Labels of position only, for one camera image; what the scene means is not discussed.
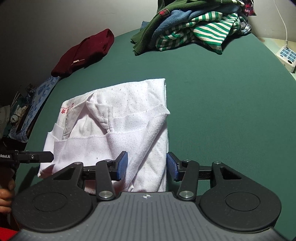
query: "folded white shirt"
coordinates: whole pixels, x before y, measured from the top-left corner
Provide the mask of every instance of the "folded white shirt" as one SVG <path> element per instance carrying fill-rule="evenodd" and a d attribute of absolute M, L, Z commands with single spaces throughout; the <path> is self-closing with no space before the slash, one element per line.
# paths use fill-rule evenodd
<path fill-rule="evenodd" d="M 73 162 L 94 166 L 128 153 L 126 176 L 115 190 L 155 192 L 166 189 L 168 130 L 165 79 L 110 86 L 63 102 L 44 151 L 54 160 L 41 163 L 45 178 Z M 95 193 L 94 181 L 85 190 Z"/>

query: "green striped shirt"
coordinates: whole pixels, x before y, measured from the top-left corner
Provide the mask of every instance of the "green striped shirt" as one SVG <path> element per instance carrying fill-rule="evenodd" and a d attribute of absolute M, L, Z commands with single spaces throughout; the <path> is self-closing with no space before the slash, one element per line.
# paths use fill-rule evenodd
<path fill-rule="evenodd" d="M 222 54 L 221 44 L 239 28 L 237 13 L 223 15 L 211 11 L 166 30 L 157 38 L 155 46 L 159 51 L 165 51 L 189 42 L 202 42 Z"/>

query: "white wall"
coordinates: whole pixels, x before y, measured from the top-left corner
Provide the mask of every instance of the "white wall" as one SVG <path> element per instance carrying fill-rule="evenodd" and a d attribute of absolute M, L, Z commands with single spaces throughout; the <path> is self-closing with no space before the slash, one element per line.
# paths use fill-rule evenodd
<path fill-rule="evenodd" d="M 277 0 L 289 40 L 296 41 L 296 6 Z M 157 0 L 4 0 L 0 5 L 0 103 L 10 104 L 20 85 L 44 81 L 60 57 L 84 38 L 110 28 L 115 36 L 150 21 Z M 284 39 L 272 0 L 255 0 L 250 17 L 259 37 Z"/>
<path fill-rule="evenodd" d="M 254 0 L 254 4 L 257 16 L 249 17 L 252 32 L 257 37 L 286 39 L 285 27 L 274 0 Z M 290 0 L 276 0 L 276 4 L 287 26 L 288 40 L 296 42 L 296 5 Z"/>

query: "power strip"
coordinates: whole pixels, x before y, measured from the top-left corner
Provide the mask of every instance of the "power strip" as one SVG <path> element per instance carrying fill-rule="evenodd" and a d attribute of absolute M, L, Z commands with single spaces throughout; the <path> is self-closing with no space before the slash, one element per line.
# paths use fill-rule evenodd
<path fill-rule="evenodd" d="M 294 72 L 296 66 L 296 53 L 289 48 L 282 47 L 276 54 L 278 59 L 291 73 Z"/>

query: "metal screw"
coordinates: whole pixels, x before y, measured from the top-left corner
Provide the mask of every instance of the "metal screw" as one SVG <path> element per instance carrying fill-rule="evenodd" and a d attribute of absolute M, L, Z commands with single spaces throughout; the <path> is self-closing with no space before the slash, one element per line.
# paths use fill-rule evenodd
<path fill-rule="evenodd" d="M 183 197 L 183 198 L 191 198 L 191 197 L 193 197 L 193 192 L 191 192 L 191 191 L 181 191 L 180 193 L 179 193 L 179 196 L 180 197 Z"/>
<path fill-rule="evenodd" d="M 101 198 L 110 198 L 110 197 L 113 196 L 113 193 L 110 192 L 110 191 L 105 190 L 105 191 L 101 191 L 101 192 L 99 192 L 99 196 L 100 196 Z"/>

